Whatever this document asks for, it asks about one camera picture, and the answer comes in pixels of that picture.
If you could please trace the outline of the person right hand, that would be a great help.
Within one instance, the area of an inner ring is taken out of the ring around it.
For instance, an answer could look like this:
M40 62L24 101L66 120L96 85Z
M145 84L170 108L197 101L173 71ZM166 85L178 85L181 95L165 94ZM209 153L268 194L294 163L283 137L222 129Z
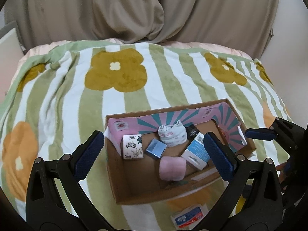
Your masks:
M284 162L284 163L281 163L281 164L276 166L276 171L279 172L278 178L279 178L280 182L283 182L286 178L286 175L285 175L285 166L286 165L287 165L287 163Z

